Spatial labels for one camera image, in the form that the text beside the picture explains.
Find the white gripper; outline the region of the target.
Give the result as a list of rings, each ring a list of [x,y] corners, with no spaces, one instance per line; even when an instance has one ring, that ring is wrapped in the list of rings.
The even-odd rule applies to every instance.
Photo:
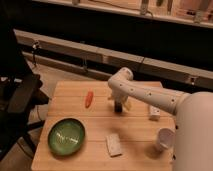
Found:
[[[122,95],[122,94],[112,94],[111,96],[109,96],[107,98],[107,100],[109,101],[116,101],[118,103],[122,103],[124,108],[128,111],[131,110],[131,101],[127,100],[128,97],[126,95]]]

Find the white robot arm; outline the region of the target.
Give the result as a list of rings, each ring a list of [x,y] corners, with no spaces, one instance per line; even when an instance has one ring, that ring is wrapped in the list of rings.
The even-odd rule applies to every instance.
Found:
[[[213,93],[186,93],[139,84],[123,67],[108,79],[111,98],[133,97],[176,117],[172,171],[213,171]]]

